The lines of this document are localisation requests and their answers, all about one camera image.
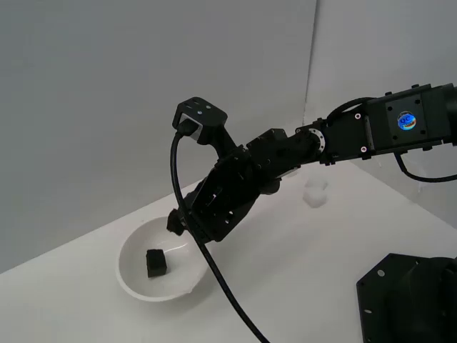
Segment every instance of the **black block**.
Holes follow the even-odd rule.
[[[148,277],[160,277],[166,273],[166,260],[162,249],[150,249],[146,253]]]

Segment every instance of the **white wall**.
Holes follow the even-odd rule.
[[[457,85],[456,14],[455,0],[319,1],[306,121],[360,96],[413,84]],[[457,173],[452,146],[405,156],[416,173]],[[356,164],[457,227],[456,182],[428,184],[418,192],[418,183],[402,175],[391,155]]]
[[[176,105],[300,122],[315,0],[0,4],[0,272],[171,193]],[[189,143],[182,184],[216,155]]]

